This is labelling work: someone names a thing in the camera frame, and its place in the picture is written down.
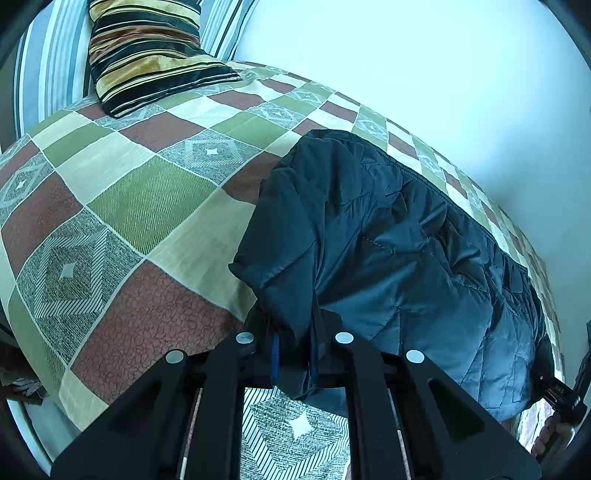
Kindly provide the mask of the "person's right hand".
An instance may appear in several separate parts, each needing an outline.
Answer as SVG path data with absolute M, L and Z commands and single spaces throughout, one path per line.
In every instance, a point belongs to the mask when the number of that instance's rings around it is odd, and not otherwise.
M 572 436 L 573 427 L 563 422 L 558 413 L 554 413 L 546 419 L 531 448 L 531 454 L 535 458 L 543 455 L 548 458 L 557 456 L 566 449 Z

